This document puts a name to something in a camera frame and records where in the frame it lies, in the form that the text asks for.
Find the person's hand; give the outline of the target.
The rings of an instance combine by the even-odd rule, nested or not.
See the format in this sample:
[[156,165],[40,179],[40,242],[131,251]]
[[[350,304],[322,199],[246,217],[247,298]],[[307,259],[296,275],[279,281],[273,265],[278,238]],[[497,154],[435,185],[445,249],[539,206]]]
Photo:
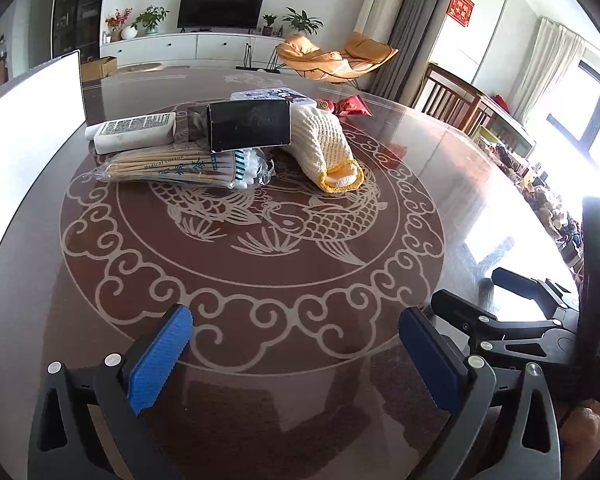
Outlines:
[[555,404],[556,418],[562,422],[562,478],[577,479],[600,449],[600,403],[593,400],[568,411],[567,404]]

